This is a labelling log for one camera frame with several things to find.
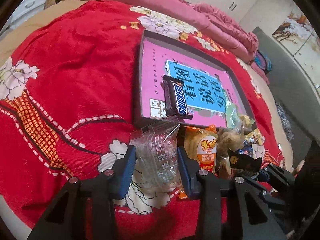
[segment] drawer handle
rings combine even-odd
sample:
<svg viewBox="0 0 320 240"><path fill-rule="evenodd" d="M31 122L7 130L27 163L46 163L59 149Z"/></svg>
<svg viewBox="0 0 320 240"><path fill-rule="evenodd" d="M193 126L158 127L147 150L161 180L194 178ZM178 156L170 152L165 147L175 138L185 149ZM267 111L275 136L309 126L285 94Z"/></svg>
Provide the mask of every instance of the drawer handle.
<svg viewBox="0 0 320 240"><path fill-rule="evenodd" d="M32 7L32 6L35 4L35 2L36 2L36 1L33 1L32 3L28 3L28 4L25 5L25 7L26 7L27 9L29 9L30 7Z"/></svg>

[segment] snickers bar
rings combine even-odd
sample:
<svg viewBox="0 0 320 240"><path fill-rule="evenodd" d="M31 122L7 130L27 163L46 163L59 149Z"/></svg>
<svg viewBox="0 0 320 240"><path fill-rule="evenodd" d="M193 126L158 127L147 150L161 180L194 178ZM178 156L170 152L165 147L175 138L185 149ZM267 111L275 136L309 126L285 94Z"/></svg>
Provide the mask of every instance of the snickers bar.
<svg viewBox="0 0 320 240"><path fill-rule="evenodd" d="M163 76L164 98L167 114L183 119L192 119L193 114L189 113L187 102L183 92L184 82L170 76Z"/></svg>

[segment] floral bedspread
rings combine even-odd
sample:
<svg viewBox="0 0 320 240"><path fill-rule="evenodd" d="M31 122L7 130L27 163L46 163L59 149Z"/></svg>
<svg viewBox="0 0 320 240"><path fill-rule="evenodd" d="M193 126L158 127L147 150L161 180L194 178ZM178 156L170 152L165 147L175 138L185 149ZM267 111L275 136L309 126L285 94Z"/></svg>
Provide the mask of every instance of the floral bedspread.
<svg viewBox="0 0 320 240"><path fill-rule="evenodd" d="M265 138L264 146L254 146L256 157L263 165L283 160L267 105L240 59L185 22L120 2L89 1L32 33L0 67L0 194L28 226L70 177L92 178L124 156L134 130L132 86L144 29L229 66ZM177 201L177 189L147 193L144 183L137 163L128 194L115 201L120 238L194 234L199 201Z"/></svg>

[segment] metal screw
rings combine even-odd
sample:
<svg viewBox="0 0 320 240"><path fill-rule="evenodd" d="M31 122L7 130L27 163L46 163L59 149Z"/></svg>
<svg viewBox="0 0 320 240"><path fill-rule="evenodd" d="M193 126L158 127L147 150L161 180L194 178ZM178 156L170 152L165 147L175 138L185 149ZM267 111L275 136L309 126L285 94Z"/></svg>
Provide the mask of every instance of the metal screw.
<svg viewBox="0 0 320 240"><path fill-rule="evenodd" d="M202 176L208 175L208 171L207 171L207 170L204 170L204 169L201 169L201 170L199 170L198 172L199 172L199 174L202 175Z"/></svg>
<svg viewBox="0 0 320 240"><path fill-rule="evenodd" d="M72 177L69 179L69 183L71 183L71 184L75 184L77 181L78 181L77 177Z"/></svg>
<svg viewBox="0 0 320 240"><path fill-rule="evenodd" d="M111 176L113 174L113 170L112 169L107 169L104 171L104 175L106 176Z"/></svg>
<svg viewBox="0 0 320 240"><path fill-rule="evenodd" d="M244 179L242 177L236 177L236 182L242 184L244 183Z"/></svg>

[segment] orange and white label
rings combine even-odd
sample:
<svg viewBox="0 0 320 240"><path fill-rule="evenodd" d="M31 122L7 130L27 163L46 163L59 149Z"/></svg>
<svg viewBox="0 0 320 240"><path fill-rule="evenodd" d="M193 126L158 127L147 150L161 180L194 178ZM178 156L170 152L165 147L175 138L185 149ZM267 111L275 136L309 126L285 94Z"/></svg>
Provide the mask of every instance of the orange and white label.
<svg viewBox="0 0 320 240"><path fill-rule="evenodd" d="M212 172L216 154L217 139L212 135L204 137L197 147L197 157L200 162L201 169Z"/></svg>

